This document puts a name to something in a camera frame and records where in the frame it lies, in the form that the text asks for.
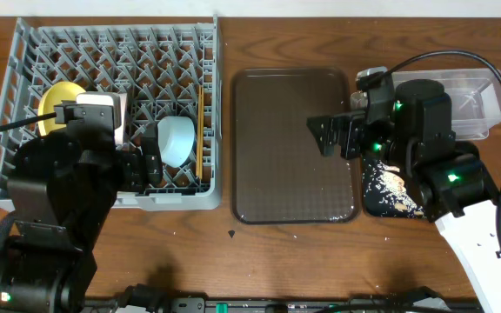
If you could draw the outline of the white pink bowl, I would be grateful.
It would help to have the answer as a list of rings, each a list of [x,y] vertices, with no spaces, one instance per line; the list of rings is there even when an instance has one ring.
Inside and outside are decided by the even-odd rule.
[[[120,98],[120,121],[121,125],[115,129],[115,144],[116,145],[122,145],[125,142],[125,127],[127,124],[127,108],[128,108],[128,94],[127,93],[121,93],[119,94]]]

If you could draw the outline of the light blue bowl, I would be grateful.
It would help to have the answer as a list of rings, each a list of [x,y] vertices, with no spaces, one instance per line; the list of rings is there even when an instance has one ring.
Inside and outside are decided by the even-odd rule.
[[[195,141],[195,126],[189,117],[164,117],[157,124],[158,147],[162,161],[174,168],[190,156]]]

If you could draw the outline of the pile of rice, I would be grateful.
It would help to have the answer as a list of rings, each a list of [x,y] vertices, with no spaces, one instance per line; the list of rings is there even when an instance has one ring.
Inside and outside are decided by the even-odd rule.
[[[399,168],[377,160],[363,160],[363,205],[372,216],[425,218],[424,209],[407,194]]]

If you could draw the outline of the yellow round plate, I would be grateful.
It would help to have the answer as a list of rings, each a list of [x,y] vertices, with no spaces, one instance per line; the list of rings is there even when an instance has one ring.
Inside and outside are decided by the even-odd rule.
[[[56,105],[61,104],[62,101],[75,101],[77,95],[84,92],[85,89],[76,83],[56,83],[43,94],[37,113],[39,116],[54,113]],[[54,130],[65,127],[64,124],[57,124],[53,119],[40,121],[37,125],[41,136],[46,136]]]

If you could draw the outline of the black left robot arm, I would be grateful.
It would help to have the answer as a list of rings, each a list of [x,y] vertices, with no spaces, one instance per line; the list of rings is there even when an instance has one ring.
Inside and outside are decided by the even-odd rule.
[[[15,155],[7,183],[15,209],[0,222],[0,312],[80,312],[97,270],[93,255],[117,193],[162,178],[157,128],[136,152],[109,131],[61,129]]]

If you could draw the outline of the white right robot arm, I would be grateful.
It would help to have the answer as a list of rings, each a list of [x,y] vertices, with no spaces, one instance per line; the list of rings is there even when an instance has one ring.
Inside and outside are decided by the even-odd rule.
[[[436,224],[486,312],[501,312],[501,194],[478,150],[457,141],[452,100],[434,80],[368,90],[380,103],[306,125],[320,153],[376,158],[396,167],[411,200]]]

